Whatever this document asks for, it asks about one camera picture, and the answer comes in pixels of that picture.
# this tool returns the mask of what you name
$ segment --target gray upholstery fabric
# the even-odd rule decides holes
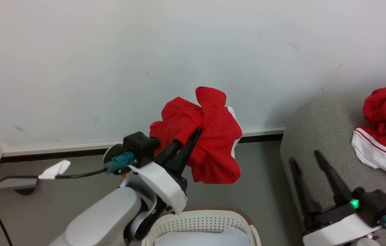
[[[324,208],[333,204],[331,188],[319,169],[314,150],[322,151],[351,190],[362,186],[366,191],[381,189],[386,192],[386,172],[362,164],[351,146],[352,131],[359,125],[367,124],[362,107],[369,94],[315,99],[299,110],[286,127],[281,144],[281,159],[297,203],[288,163],[291,156],[301,166],[314,198]],[[386,246],[386,231],[378,230],[376,235],[380,236],[378,242]]]

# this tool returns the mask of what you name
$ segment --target black baseboard strip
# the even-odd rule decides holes
[[[251,136],[242,137],[239,144],[254,143],[254,142],[267,142],[282,140],[282,134],[263,135],[263,136]],[[1,163],[12,163],[12,162],[33,162],[50,159],[66,159],[71,157],[83,157],[93,155],[103,155],[107,149],[96,149],[96,150],[82,150],[82,151],[69,151],[59,153],[48,153],[48,154],[28,154],[19,156],[7,156],[0,159]]]

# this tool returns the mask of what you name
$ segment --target red stripe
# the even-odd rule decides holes
[[[379,149],[380,151],[386,153],[385,150],[381,149],[380,147],[374,145],[374,143],[372,143],[372,141],[370,141],[370,139],[368,139],[363,133],[361,133],[360,131],[358,131],[357,129],[355,129],[356,132],[359,132],[367,141],[369,141],[369,143],[371,143],[373,146],[375,146],[377,149]]]

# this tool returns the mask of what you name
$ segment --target white plastic basket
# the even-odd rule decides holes
[[[220,233],[228,226],[245,232],[251,246],[261,246],[257,229],[246,214],[229,207],[211,208],[206,210],[189,208],[189,211],[184,211],[180,215],[162,216],[152,226],[149,235],[141,242],[141,246],[154,246],[155,240],[168,232]]]

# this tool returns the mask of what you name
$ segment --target green light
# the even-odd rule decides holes
[[[358,206],[360,205],[360,201],[357,200],[357,199],[351,199],[351,200],[349,201],[349,203],[352,205],[352,207],[354,207],[354,209],[357,209]]]

